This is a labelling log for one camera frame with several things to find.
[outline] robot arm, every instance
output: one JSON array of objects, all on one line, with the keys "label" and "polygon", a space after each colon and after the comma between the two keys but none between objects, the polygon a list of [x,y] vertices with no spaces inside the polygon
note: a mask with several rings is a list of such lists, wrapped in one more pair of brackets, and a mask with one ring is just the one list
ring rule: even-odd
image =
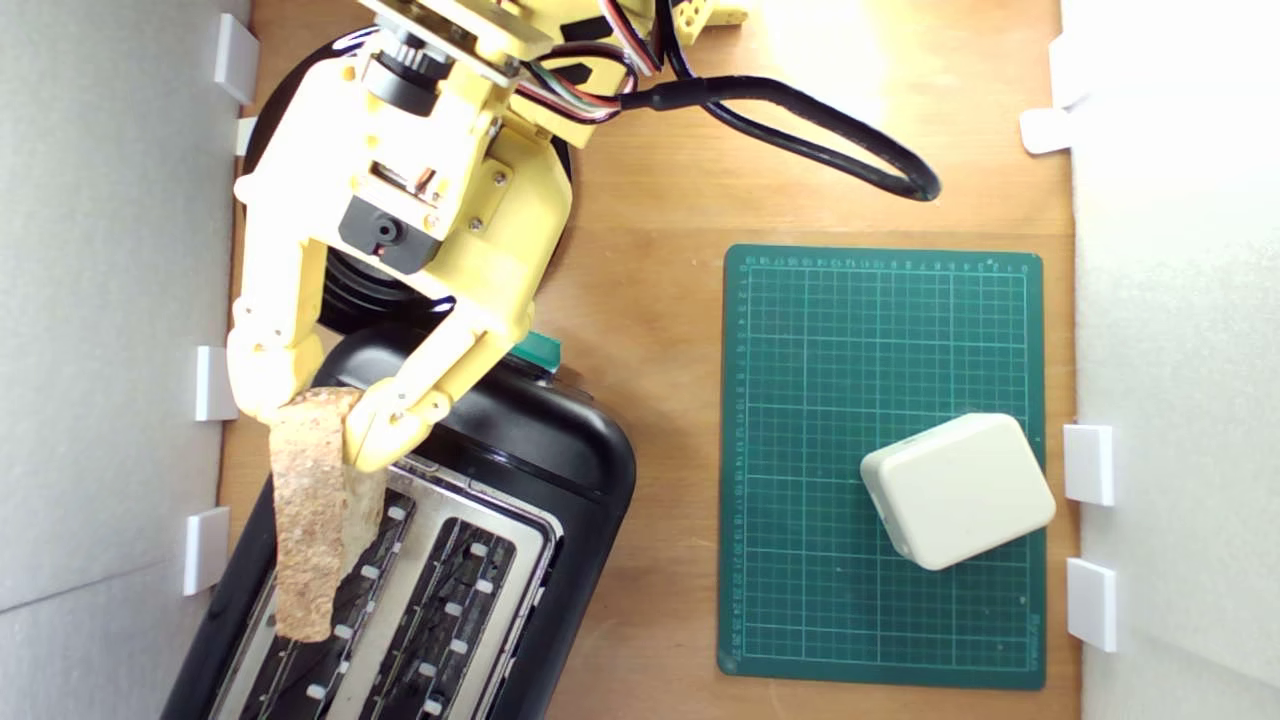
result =
[{"label": "robot arm", "polygon": [[[315,324],[329,252],[426,297],[452,297],[448,318],[348,414],[347,461],[364,471],[417,446],[529,332],[571,200],[553,136],[581,147],[621,111],[700,106],[895,195],[928,201],[940,191],[916,155],[790,86],[694,76],[682,45],[708,24],[745,19],[727,1],[360,1],[383,29],[358,54],[306,72],[256,168],[236,184],[247,214],[228,369],[237,404],[264,421],[310,384],[323,360]],[[654,24],[657,53],[643,38]],[[618,45],[599,42],[611,37]],[[676,82],[632,92],[635,74],[655,73],[663,56]],[[586,77],[567,79],[566,63]],[[900,174],[723,105],[744,99],[774,102]]]},{"label": "robot arm", "polygon": [[[552,131],[525,117],[538,108],[512,96],[521,63],[554,45],[539,27],[590,14],[594,0],[511,12],[489,0],[361,1],[383,31],[307,72],[236,184],[244,274],[228,365],[237,404],[264,421],[310,384],[328,252],[453,297],[448,318],[347,418],[347,461],[374,470],[417,446],[530,328],[571,191]],[[604,65],[595,81],[616,90],[622,77]],[[577,143],[593,129],[541,119]]]}]

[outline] white clip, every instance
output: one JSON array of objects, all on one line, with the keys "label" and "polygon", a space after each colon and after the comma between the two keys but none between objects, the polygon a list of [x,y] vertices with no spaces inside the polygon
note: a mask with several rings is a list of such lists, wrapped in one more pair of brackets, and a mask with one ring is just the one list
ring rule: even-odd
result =
[{"label": "white clip", "polygon": [[1110,427],[1064,425],[1062,457],[1068,498],[1103,507],[1116,503]]},{"label": "white clip", "polygon": [[236,122],[236,156],[243,158],[248,152],[248,140],[253,137],[253,126],[257,124],[257,115],[241,118]]},{"label": "white clip", "polygon": [[223,13],[218,19],[214,82],[241,105],[253,102],[259,50],[257,38],[234,15]]},{"label": "white clip", "polygon": [[214,507],[187,516],[182,594],[196,594],[221,579],[223,571],[227,570],[230,516],[228,507]]},{"label": "white clip", "polygon": [[1052,108],[1024,110],[1019,118],[1023,147],[1032,155],[1066,150],[1071,146],[1070,109],[1093,92],[1096,78],[1091,53],[1096,49],[1076,40],[1075,33],[1064,32],[1048,44],[1050,87]]},{"label": "white clip", "polygon": [[1066,632],[1103,652],[1116,651],[1116,571],[1066,560]]}]

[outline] colored wire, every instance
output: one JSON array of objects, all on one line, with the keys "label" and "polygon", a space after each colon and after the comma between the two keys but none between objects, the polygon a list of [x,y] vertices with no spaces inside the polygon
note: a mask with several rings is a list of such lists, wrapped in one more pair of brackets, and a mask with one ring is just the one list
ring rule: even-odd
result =
[{"label": "colored wire", "polygon": [[636,88],[636,85],[639,85],[636,67],[631,61],[631,56],[622,47],[609,45],[608,42],[596,42],[591,40],[564,42],[553,47],[550,53],[538,58],[538,61],[541,63],[544,60],[582,58],[608,60],[622,65],[623,72],[626,72],[626,83],[622,86],[621,92],[631,92]]},{"label": "colored wire", "polygon": [[584,110],[594,111],[618,109],[620,102],[616,97],[600,97],[598,95],[591,95],[590,92],[579,88],[573,83],[556,74],[553,70],[547,69],[540,63],[529,63],[529,69],[550,86],[550,90],[556,91],[570,102],[582,105]]},{"label": "colored wire", "polygon": [[608,110],[608,111],[584,110],[581,105],[566,100],[559,94],[549,91],[531,79],[527,82],[522,81],[516,87],[516,92],[521,97],[529,100],[530,102],[534,102],[535,105],[545,108],[547,110],[550,110],[557,115],[562,115],[564,118],[568,118],[573,122],[582,124],[599,124],[607,120],[612,120],[613,118],[617,117],[620,111],[620,110]]},{"label": "colored wire", "polygon": [[[667,0],[658,0],[655,4],[662,5]],[[654,55],[653,49],[645,38],[640,37],[640,32],[636,27],[631,24],[631,19],[627,18],[626,10],[618,5],[618,0],[599,0],[600,14],[608,20],[609,27],[613,28],[613,35],[618,36],[623,47],[631,55],[634,63],[645,76],[653,76],[662,69],[660,59]]]}]

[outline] black cable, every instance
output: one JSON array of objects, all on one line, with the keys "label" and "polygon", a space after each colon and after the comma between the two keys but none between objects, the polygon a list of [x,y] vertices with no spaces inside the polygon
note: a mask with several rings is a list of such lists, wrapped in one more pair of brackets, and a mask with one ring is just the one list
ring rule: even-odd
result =
[{"label": "black cable", "polygon": [[[858,120],[799,90],[769,78],[759,77],[718,77],[699,78],[689,67],[685,49],[676,35],[676,20],[669,0],[657,0],[657,37],[666,59],[671,60],[676,82],[660,83],[650,90],[620,96],[622,109],[652,108],[654,110],[675,110],[699,105],[717,120],[730,128],[786,150],[801,158],[822,163],[861,179],[874,187],[911,200],[929,201],[942,191],[937,174],[916,154],[911,152],[881,131]],[[815,142],[796,137],[778,128],[758,123],[727,108],[722,100],[765,100],[800,117],[818,127],[826,128],[840,137],[863,147],[872,155],[884,160],[901,172],[901,176],[887,173],[850,158],[844,152]]]}]

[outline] white box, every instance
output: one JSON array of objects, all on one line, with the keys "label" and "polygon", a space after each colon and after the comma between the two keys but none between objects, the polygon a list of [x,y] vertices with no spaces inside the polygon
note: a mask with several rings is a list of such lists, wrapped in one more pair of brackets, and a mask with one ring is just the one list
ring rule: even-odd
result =
[{"label": "white box", "polygon": [[201,345],[196,348],[196,421],[236,418],[239,418],[239,407],[227,374],[227,348]]},{"label": "white box", "polygon": [[928,570],[1043,528],[1056,511],[1009,415],[964,415],[877,450],[861,475],[893,547]]},{"label": "white box", "polygon": [[241,105],[253,102],[257,83],[257,38],[229,13],[218,23],[218,55],[214,59],[214,82]]},{"label": "white box", "polygon": [[192,596],[212,587],[227,569],[232,514],[229,507],[214,507],[187,518],[186,566],[182,594]]}]

